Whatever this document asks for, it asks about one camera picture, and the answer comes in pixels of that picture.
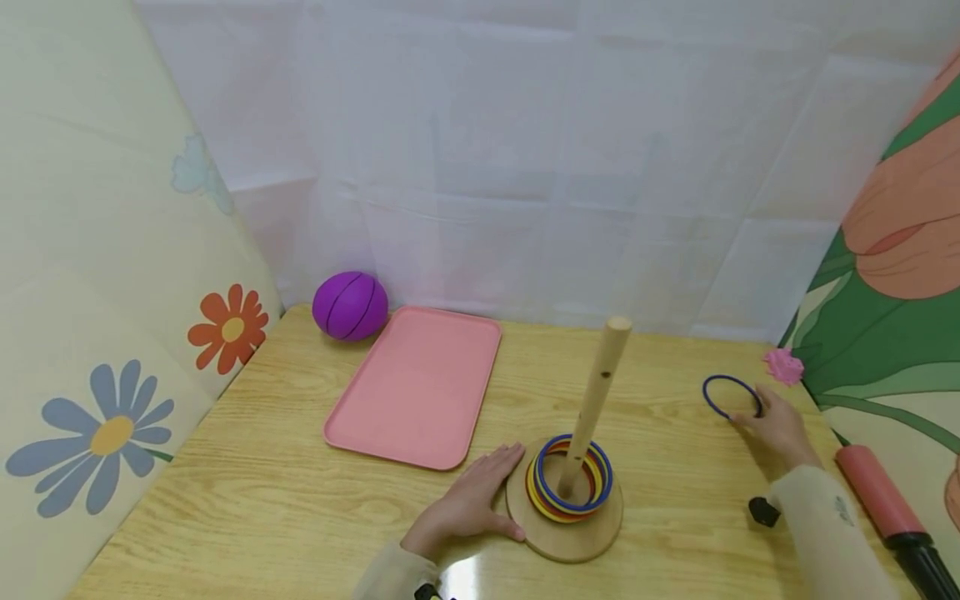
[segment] hand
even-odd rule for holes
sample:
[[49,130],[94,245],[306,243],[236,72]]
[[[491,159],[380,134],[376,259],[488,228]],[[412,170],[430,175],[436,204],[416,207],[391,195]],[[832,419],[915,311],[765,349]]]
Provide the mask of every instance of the hand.
[[523,541],[523,530],[508,516],[491,508],[503,480],[523,457],[523,445],[502,445],[467,467],[444,497],[431,504],[414,522],[400,547],[426,558],[436,555],[450,538],[497,533]]
[[797,409],[766,386],[757,385],[756,393],[763,404],[763,416],[733,415],[733,423],[753,431],[780,456],[787,470],[800,465],[823,468]]

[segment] wooden base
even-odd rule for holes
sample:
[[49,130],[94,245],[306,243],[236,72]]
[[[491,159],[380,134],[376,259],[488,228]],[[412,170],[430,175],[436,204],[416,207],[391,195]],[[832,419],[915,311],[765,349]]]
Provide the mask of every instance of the wooden base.
[[[527,534],[527,545],[551,561],[560,563],[585,563],[591,561],[613,545],[623,521],[623,491],[614,469],[613,487],[603,506],[588,518],[570,524],[556,523],[541,515],[530,503],[526,490],[527,468],[537,458],[550,438],[537,440],[527,446],[514,472],[507,478],[507,511]],[[543,461],[543,477],[551,490],[556,490],[564,468],[563,455],[548,457]],[[570,502],[584,504],[589,494],[589,482],[581,473],[573,485]]]

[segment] floral wallpaper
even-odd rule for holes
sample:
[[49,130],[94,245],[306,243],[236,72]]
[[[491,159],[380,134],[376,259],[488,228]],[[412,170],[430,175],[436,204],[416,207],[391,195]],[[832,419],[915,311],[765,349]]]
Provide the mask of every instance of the floral wallpaper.
[[868,178],[781,344],[842,442],[874,448],[954,564],[958,332],[960,55]]
[[132,3],[0,12],[0,582],[53,600],[282,307]]

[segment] sleeve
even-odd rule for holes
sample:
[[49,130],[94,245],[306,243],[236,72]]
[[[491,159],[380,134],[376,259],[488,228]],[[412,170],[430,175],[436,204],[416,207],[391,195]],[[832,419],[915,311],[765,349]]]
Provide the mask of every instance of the sleeve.
[[373,559],[353,592],[353,600],[430,600],[437,566],[393,542]]
[[773,484],[770,501],[786,518],[811,597],[899,598],[860,530],[847,491],[826,471],[791,470]]

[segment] wooden peg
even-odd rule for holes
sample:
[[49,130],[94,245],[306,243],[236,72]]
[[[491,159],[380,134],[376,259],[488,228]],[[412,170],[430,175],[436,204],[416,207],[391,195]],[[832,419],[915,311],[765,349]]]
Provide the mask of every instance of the wooden peg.
[[580,416],[577,417],[577,426],[573,430],[570,448],[566,452],[564,470],[557,486],[557,494],[561,498],[569,498],[573,491],[573,483],[584,463],[584,456],[593,439],[593,430],[596,428],[600,411],[607,400],[607,392],[616,374],[616,366],[623,355],[623,349],[630,339],[630,332],[634,324],[624,317],[610,317],[604,324],[600,334],[600,346],[593,359],[593,368],[584,390],[584,400],[580,407]]

